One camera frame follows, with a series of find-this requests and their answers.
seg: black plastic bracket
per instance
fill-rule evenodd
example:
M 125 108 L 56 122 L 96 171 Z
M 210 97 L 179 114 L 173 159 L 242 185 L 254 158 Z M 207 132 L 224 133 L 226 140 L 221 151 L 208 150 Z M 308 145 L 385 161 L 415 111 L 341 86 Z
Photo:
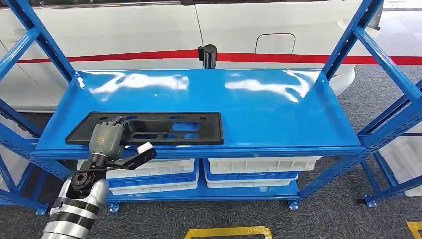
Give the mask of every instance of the black plastic bracket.
M 193 4 L 194 4 L 194 0 L 180 0 L 180 3 L 181 3 L 183 6 L 191 6 L 191 5 L 193 5 Z
M 204 61 L 204 48 L 201 46 L 198 47 L 198 60 Z
M 89 144 L 95 125 L 118 116 L 129 120 L 123 145 L 223 144 L 221 115 L 213 113 L 90 112 L 65 138 L 66 144 Z

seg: blue plastic crate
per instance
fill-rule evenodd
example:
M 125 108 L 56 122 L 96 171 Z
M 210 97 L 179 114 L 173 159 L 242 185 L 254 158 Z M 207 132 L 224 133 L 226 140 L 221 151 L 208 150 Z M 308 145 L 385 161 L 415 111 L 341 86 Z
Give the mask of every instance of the blue plastic crate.
M 194 167 L 195 168 L 191 173 L 176 173 L 168 175 L 140 176 L 130 178 L 110 178 L 107 180 L 110 184 L 110 188 L 193 182 L 197 179 L 197 172 L 199 168 L 198 159 L 195 160 Z
M 266 179 L 290 179 L 295 180 L 298 172 L 267 172 L 267 173 L 210 173 L 210 162 L 204 159 L 204 173 L 209 181 L 227 180 L 266 180 Z

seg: yellow floor marking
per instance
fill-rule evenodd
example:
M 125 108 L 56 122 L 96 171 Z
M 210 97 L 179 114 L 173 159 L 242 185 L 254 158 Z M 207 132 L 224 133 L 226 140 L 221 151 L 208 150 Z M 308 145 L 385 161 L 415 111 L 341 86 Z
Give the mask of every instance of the yellow floor marking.
M 419 230 L 422 230 L 422 221 L 420 221 L 420 222 L 406 221 L 406 223 L 408 224 L 408 227 L 409 227 L 410 231 L 412 232 L 413 237 L 415 239 L 422 239 L 422 237 L 419 233 Z
M 189 229 L 185 235 L 185 239 L 257 234 L 263 234 L 265 239 L 273 239 L 270 229 L 265 226 Z

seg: blue metal shelf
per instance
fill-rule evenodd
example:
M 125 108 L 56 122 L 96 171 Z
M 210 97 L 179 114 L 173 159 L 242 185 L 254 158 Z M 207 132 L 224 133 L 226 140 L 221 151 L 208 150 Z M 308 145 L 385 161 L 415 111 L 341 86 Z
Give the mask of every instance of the blue metal shelf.
M 288 186 L 277 187 L 208 188 L 202 161 L 200 161 L 196 189 L 127 195 L 109 193 L 106 202 L 116 204 L 116 202 L 133 201 L 295 200 L 298 198 L 296 181 L 290 182 Z
M 70 82 L 57 110 L 38 140 L 24 139 L 0 124 L 0 144 L 47 172 L 65 178 L 69 170 L 56 159 L 85 159 L 87 146 L 66 145 L 65 137 L 90 111 L 220 112 L 224 145 L 160 146 L 159 158 L 341 156 L 340 160 L 298 191 L 295 182 L 284 187 L 212 188 L 203 176 L 195 190 L 114 196 L 118 201 L 142 200 L 288 200 L 291 209 L 367 156 L 422 121 L 420 84 L 413 85 L 365 32 L 382 0 L 363 0 L 333 53 L 320 70 L 192 69 L 78 71 L 36 16 L 27 0 L 6 0 L 28 33 L 0 61 L 0 80 L 32 41 L 36 41 Z M 357 40 L 386 70 L 404 95 L 365 127 L 358 136 L 343 112 L 329 80 Z M 36 129 L 4 101 L 0 111 L 22 128 Z M 134 154 L 129 147 L 125 155 Z M 387 190 L 376 189 L 367 202 L 420 185 L 422 176 Z M 19 195 L 5 193 L 18 200 Z M 24 206 L 40 204 L 20 200 Z
M 42 186 L 44 185 L 44 181 L 47 178 L 47 172 L 41 171 L 40 175 L 38 176 L 37 182 L 35 186 L 32 188 L 31 195 L 29 198 L 22 196 L 22 191 L 27 183 L 29 176 L 32 174 L 32 171 L 35 169 L 35 165 L 30 163 L 26 167 L 25 171 L 22 174 L 22 177 L 18 183 L 15 185 L 13 179 L 10 177 L 8 169 L 6 168 L 3 159 L 0 156 L 0 171 L 3 179 L 5 181 L 9 181 L 7 183 L 7 187 L 9 191 L 5 191 L 0 189 L 0 206 L 7 206 L 7 205 L 22 205 L 25 207 L 35 208 L 37 215 L 45 214 L 47 210 L 47 205 L 37 202 L 37 198 L 39 193 L 41 192 Z
M 161 158 L 365 150 L 319 70 L 191 69 L 78 71 L 32 154 L 87 157 L 87 145 L 66 145 L 64 138 L 91 111 L 221 113 L 224 145 L 158 146 Z

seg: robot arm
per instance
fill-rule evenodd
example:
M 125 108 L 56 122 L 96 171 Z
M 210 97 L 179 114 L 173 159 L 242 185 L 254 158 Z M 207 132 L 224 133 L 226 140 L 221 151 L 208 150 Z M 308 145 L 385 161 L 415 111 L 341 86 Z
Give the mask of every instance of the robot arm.
M 95 126 L 89 159 L 63 184 L 41 239 L 86 239 L 109 193 L 107 171 L 134 170 L 157 156 L 152 144 L 146 143 L 136 156 L 120 159 L 127 132 L 130 126 L 124 117 Z

